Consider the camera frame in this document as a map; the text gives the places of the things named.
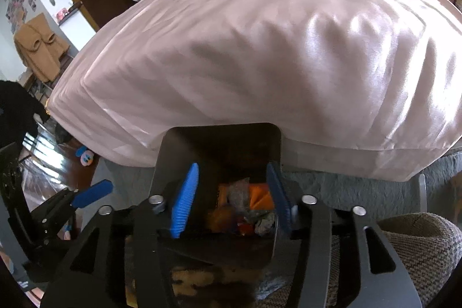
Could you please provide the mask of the orange paper wrapper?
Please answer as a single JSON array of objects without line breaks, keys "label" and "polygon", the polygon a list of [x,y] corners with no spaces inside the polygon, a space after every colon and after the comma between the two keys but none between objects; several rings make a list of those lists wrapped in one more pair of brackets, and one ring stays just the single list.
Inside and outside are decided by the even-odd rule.
[{"label": "orange paper wrapper", "polygon": [[250,210],[271,211],[275,209],[273,198],[267,183],[249,184],[248,192]]}]

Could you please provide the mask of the silver foil ball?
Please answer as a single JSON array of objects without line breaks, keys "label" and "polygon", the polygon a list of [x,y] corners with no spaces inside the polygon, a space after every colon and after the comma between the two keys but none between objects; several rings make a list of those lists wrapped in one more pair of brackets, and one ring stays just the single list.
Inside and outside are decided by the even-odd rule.
[{"label": "silver foil ball", "polygon": [[265,214],[254,225],[254,232],[260,236],[268,234],[273,230],[273,226],[276,223],[276,214],[273,212]]}]

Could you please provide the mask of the gold red foil wrapper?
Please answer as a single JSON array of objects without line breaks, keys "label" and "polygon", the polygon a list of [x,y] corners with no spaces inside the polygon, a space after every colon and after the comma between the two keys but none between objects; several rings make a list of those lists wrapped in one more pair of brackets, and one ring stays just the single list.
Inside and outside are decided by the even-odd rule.
[{"label": "gold red foil wrapper", "polygon": [[208,213],[208,229],[215,233],[226,233],[237,223],[236,210],[231,205],[219,206]]}]

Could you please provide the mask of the black trash bin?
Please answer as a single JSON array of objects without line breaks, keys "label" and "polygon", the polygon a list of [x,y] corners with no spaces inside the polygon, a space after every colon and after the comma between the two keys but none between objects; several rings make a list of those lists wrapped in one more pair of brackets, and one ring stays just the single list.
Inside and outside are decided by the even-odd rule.
[{"label": "black trash bin", "polygon": [[219,204],[219,189],[242,179],[264,183],[266,167],[279,162],[281,132],[273,124],[174,127],[161,142],[152,189],[171,188],[193,163],[199,181],[185,231],[165,244],[199,260],[258,269],[273,257],[275,231],[241,234],[236,227],[215,233],[208,218]]}]

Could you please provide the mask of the donald duck toy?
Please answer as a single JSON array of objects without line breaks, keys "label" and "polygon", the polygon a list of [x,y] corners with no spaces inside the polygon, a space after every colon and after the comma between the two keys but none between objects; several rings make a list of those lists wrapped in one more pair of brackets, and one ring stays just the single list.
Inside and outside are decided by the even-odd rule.
[{"label": "donald duck toy", "polygon": [[92,165],[95,158],[94,152],[84,145],[76,150],[75,156],[80,160],[83,167],[89,167]]}]

